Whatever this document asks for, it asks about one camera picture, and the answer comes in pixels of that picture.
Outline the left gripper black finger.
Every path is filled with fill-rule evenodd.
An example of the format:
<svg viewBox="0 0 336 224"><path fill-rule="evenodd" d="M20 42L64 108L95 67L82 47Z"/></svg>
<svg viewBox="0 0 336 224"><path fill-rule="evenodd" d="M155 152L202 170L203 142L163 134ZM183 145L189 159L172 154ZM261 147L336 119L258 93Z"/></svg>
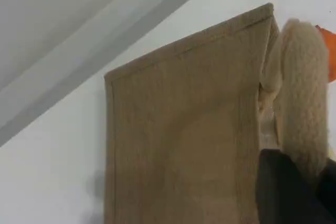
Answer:
<svg viewBox="0 0 336 224"><path fill-rule="evenodd" d="M335 223L335 161L330 158L317 177L315 191L322 206L316 223Z"/></svg>
<svg viewBox="0 0 336 224"><path fill-rule="evenodd" d="M319 205L309 185L279 150L260 152L256 204L260 223L319 222Z"/></svg>

